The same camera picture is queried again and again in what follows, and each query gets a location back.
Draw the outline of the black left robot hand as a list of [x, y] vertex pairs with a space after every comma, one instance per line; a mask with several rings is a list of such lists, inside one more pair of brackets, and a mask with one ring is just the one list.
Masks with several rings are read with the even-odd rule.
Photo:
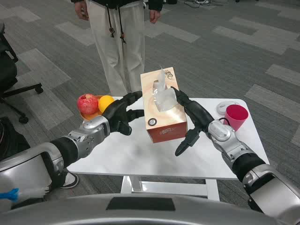
[[144, 110], [129, 110], [127, 107], [135, 103], [143, 96], [142, 91], [126, 94], [122, 99], [115, 100], [102, 113], [110, 125], [110, 132], [119, 132], [123, 135], [131, 135], [132, 128], [129, 123], [135, 119], [144, 117]]

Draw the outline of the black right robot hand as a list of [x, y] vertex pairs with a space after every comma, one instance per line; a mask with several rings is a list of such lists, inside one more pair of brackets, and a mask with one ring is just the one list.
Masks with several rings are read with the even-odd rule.
[[183, 106], [187, 116], [194, 124], [193, 129], [189, 129], [185, 139], [180, 143], [175, 151], [175, 156], [181, 155], [188, 147], [192, 147], [199, 139], [201, 132], [208, 132], [209, 124], [214, 120], [211, 114], [196, 101], [191, 100], [186, 93], [172, 87], [175, 92], [177, 102]]

